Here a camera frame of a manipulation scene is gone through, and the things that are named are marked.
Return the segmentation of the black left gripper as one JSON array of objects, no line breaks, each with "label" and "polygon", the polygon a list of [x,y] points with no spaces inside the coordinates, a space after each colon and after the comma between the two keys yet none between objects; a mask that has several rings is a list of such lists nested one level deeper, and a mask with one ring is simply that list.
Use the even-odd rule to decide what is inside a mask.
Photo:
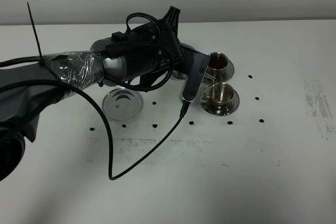
[{"label": "black left gripper", "polygon": [[[178,34],[180,12],[180,9],[170,6],[161,19],[163,22],[161,33],[153,23],[143,24],[130,30],[128,42],[131,45],[157,44],[170,52],[175,64],[179,63],[182,59],[182,50],[176,34]],[[169,56],[159,48],[132,48],[128,54],[129,72],[159,72],[167,71],[169,67]]]}]

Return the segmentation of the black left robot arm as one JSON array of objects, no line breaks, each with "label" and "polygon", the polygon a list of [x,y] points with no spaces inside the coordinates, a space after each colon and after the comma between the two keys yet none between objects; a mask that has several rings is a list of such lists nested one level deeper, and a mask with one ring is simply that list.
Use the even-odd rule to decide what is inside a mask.
[{"label": "black left robot arm", "polygon": [[129,18],[146,24],[113,33],[88,51],[71,51],[1,63],[1,178],[18,166],[25,140],[34,141],[40,113],[73,94],[98,84],[141,92],[163,86],[182,60],[177,37],[180,10],[170,7],[161,19],[145,13]]}]

